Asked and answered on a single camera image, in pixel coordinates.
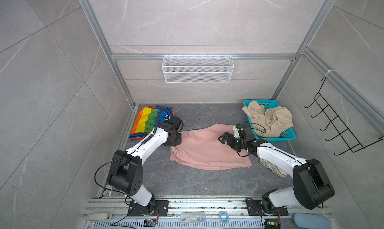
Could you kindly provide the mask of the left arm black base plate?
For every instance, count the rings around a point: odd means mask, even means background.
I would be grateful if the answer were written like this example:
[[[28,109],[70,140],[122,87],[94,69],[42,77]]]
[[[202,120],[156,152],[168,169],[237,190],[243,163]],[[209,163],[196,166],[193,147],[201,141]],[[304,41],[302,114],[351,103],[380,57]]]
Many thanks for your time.
[[[147,206],[141,206],[136,202],[130,202],[128,216],[129,217],[149,217],[157,216],[166,217],[169,210],[169,201],[152,200]]]

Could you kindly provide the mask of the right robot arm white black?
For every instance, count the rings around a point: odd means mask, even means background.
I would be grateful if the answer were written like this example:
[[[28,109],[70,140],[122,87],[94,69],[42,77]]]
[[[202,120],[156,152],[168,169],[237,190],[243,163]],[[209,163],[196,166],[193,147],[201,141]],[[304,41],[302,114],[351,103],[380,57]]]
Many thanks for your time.
[[[293,178],[293,186],[265,193],[261,207],[265,214],[273,215],[286,206],[303,206],[313,210],[335,195],[334,187],[320,161],[289,154],[268,141],[257,139],[250,125],[237,124],[233,134],[225,132],[218,140],[236,152],[264,159],[282,169]]]

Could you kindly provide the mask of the pink shorts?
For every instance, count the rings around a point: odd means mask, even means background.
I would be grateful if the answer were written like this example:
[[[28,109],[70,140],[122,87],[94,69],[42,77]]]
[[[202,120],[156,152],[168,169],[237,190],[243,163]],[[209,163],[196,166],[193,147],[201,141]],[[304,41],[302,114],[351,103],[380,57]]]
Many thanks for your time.
[[[214,124],[210,127],[182,131],[182,144],[171,147],[170,160],[202,170],[227,170],[252,166],[245,152],[239,156],[230,146],[219,142],[225,132],[233,133],[232,125]]]

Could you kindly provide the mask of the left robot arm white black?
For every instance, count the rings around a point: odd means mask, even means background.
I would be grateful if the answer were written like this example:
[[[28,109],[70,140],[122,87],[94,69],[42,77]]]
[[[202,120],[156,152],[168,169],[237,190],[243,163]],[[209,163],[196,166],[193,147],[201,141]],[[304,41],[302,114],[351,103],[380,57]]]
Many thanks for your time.
[[[160,121],[164,111],[169,111],[171,114],[165,121]],[[154,194],[143,186],[143,165],[161,145],[168,147],[181,145],[180,130],[183,126],[183,121],[174,116],[170,108],[163,107],[155,121],[154,129],[143,140],[125,151],[117,150],[110,162],[100,166],[103,168],[110,165],[107,176],[107,185],[111,186],[109,191],[125,195],[141,214],[151,215],[156,210],[156,201]]]

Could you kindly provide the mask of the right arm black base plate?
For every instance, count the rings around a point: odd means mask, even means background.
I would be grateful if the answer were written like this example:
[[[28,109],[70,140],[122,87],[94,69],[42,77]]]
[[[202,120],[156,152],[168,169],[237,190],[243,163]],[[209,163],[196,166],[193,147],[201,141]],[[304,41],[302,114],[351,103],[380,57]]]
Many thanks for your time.
[[[249,216],[288,216],[287,207],[277,208],[266,200],[254,200],[247,198],[245,200]]]

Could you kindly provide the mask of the rainbow striped shorts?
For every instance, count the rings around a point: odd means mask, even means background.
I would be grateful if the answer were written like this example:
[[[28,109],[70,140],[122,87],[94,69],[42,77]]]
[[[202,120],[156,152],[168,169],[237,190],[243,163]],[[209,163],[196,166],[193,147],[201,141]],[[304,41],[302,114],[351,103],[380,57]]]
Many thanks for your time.
[[[175,108],[170,107],[169,109],[164,109],[159,115],[160,111],[164,106],[144,106],[139,112],[136,120],[131,129],[129,139],[132,141],[140,141],[144,139],[155,127],[157,118],[159,117],[159,122],[165,122],[175,114]]]

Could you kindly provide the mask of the teal plastic laundry basket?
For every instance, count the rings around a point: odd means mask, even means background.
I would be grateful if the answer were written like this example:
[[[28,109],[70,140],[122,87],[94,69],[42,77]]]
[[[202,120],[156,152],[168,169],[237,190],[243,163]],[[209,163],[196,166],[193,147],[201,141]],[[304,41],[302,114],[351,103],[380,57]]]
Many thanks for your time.
[[[273,107],[277,107],[277,106],[280,106],[279,103],[275,100],[266,100],[266,99],[253,99],[253,100],[245,100],[244,101],[244,106],[248,106],[248,104],[252,101],[256,101],[258,102],[260,105],[264,105],[265,106],[265,109],[268,109],[268,108],[273,108]],[[254,132],[255,136],[257,138],[263,138],[261,136],[258,136],[255,132]],[[279,142],[282,142],[282,141],[287,141],[287,140],[293,140],[296,138],[296,135],[293,131],[293,127],[292,128],[289,128],[287,129],[286,131],[284,131],[283,133],[281,133],[280,137],[278,138],[263,138],[271,143],[279,143]]]

